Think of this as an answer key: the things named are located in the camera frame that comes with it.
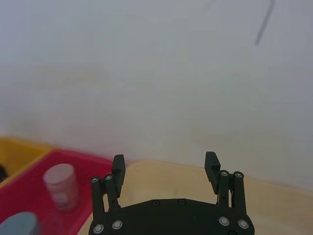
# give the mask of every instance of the beige table surface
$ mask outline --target beige table surface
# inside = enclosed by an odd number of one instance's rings
[[[313,235],[313,195],[245,177],[247,213],[256,235]],[[185,165],[141,160],[126,169],[119,204],[165,198],[216,203],[205,171]],[[92,215],[79,235],[87,235]]]

